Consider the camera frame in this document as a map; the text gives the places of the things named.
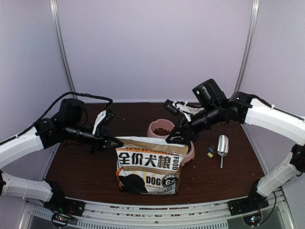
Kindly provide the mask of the pink double pet bowl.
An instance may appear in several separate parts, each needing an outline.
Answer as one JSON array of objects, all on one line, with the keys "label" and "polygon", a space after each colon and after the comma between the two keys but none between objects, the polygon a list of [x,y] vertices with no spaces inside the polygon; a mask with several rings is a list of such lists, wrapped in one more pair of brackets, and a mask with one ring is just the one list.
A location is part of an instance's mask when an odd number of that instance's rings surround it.
[{"label": "pink double pet bowl", "polygon": [[[153,133],[154,129],[159,128],[159,127],[172,131],[172,129],[174,128],[174,124],[167,119],[157,119],[155,121],[152,121],[148,127],[147,136],[166,139],[168,137],[168,135],[159,136],[159,135],[155,135]],[[194,160],[194,157],[195,157],[195,149],[194,149],[193,142],[191,142],[191,146],[189,147],[189,152],[188,152],[187,156],[185,156],[184,159],[182,160],[181,166],[183,167],[187,162]]]}]

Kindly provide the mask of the blue binder clip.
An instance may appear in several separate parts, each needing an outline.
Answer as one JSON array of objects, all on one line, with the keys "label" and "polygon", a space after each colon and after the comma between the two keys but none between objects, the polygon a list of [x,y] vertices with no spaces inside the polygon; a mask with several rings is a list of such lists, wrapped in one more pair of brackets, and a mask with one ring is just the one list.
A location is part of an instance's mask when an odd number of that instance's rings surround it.
[{"label": "blue binder clip", "polygon": [[214,146],[209,147],[208,150],[209,150],[210,153],[213,153],[214,152]]}]

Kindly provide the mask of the dog food bag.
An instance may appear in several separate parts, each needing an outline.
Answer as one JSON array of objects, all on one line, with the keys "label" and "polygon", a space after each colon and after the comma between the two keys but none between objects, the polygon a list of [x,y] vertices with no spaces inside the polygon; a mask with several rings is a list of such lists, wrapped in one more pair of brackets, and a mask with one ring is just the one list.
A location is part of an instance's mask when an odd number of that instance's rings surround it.
[{"label": "dog food bag", "polygon": [[122,136],[116,149],[119,190],[143,195],[179,192],[182,161],[189,147],[153,137]]}]

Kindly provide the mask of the metal food scoop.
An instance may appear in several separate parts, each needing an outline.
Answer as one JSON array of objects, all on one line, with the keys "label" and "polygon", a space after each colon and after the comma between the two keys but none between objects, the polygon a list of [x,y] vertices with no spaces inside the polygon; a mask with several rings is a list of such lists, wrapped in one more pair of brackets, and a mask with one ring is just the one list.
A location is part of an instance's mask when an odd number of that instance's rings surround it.
[{"label": "metal food scoop", "polygon": [[229,139],[225,135],[220,135],[218,138],[217,154],[221,157],[220,169],[223,168],[224,157],[229,151]]}]

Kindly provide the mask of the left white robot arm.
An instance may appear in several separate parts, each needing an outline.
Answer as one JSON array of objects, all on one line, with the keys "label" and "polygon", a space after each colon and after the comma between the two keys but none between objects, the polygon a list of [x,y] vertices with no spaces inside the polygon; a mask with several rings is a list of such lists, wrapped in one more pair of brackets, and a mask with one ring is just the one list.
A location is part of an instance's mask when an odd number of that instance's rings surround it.
[{"label": "left white robot arm", "polygon": [[[123,146],[122,141],[106,130],[116,116],[113,109],[104,109],[96,117],[93,126],[80,125],[87,111],[83,101],[64,99],[59,111],[52,118],[41,118],[24,133],[6,139],[0,144],[0,167],[58,143],[71,140],[91,146],[91,153]],[[56,182],[33,181],[0,173],[1,196],[31,198],[50,203],[58,212],[64,212],[69,204],[63,190]]]}]

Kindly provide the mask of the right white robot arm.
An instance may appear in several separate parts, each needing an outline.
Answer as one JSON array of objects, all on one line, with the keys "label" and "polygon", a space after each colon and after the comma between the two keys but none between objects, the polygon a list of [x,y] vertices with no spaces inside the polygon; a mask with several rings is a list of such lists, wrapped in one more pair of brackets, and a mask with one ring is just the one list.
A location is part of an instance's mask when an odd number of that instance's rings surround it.
[{"label": "right white robot arm", "polygon": [[254,190],[244,200],[247,210],[255,210],[263,198],[305,171],[305,119],[275,107],[254,94],[235,92],[227,98],[214,79],[206,80],[192,89],[200,106],[192,114],[187,102],[166,100],[164,108],[182,118],[175,125],[167,143],[189,145],[197,141],[201,131],[214,124],[235,121],[265,128],[294,141],[291,152],[275,169],[254,184]]}]

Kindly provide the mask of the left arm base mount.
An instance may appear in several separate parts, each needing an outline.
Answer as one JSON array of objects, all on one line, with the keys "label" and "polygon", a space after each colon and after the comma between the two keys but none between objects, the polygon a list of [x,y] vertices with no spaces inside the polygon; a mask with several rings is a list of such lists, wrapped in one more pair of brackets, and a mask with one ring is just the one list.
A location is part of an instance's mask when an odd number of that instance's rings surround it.
[{"label": "left arm base mount", "polygon": [[81,217],[85,208],[85,202],[69,198],[65,198],[63,201],[41,201],[41,203],[53,213],[51,223],[58,228],[67,226],[72,220],[75,220],[75,216]]}]

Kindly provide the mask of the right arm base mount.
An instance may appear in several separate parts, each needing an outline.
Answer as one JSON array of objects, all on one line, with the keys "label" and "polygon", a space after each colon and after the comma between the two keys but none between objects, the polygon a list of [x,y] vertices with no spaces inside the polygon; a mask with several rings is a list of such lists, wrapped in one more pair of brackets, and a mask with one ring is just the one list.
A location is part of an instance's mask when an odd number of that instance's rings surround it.
[{"label": "right arm base mount", "polygon": [[231,216],[242,214],[244,223],[251,227],[259,226],[263,222],[261,210],[269,206],[267,197],[257,193],[258,181],[254,182],[247,197],[228,202]]}]

